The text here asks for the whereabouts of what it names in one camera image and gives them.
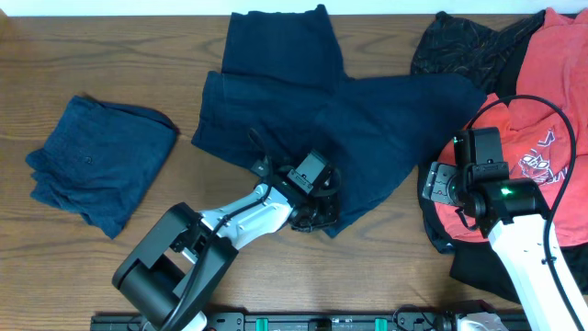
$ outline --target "wooden table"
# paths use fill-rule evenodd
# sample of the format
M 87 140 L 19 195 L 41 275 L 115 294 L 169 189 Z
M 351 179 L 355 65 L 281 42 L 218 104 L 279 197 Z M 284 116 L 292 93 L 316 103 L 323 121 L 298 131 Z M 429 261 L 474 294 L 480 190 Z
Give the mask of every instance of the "wooden table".
M 475 16 L 499 29 L 517 16 Z M 408 74 L 433 16 L 333 17 L 354 77 Z M 114 270 L 172 205 L 219 206 L 256 178 L 190 144 L 206 74 L 220 70 L 227 17 L 12 18 L 0 41 L 0 329 L 85 330 L 97 312 L 131 312 Z M 79 215 L 29 197 L 25 156 L 40 148 L 79 93 L 167 114 L 182 135 L 115 240 Z M 212 302 L 251 312 L 382 312 L 483 299 L 448 276 L 424 233 L 413 172 L 335 239 L 285 229 L 242 250 Z

